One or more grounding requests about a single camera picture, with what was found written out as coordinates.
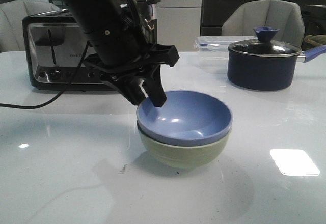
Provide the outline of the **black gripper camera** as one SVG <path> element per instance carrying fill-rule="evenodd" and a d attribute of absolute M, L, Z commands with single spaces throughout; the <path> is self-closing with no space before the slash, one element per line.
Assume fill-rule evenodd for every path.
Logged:
<path fill-rule="evenodd" d="M 138 44 L 100 45 L 86 53 L 83 64 L 97 71 L 99 80 L 119 92 L 131 104 L 139 105 L 145 98 L 143 88 L 155 107 L 162 107 L 165 95 L 160 75 L 160 66 L 173 67 L 179 60 L 174 45 Z"/>

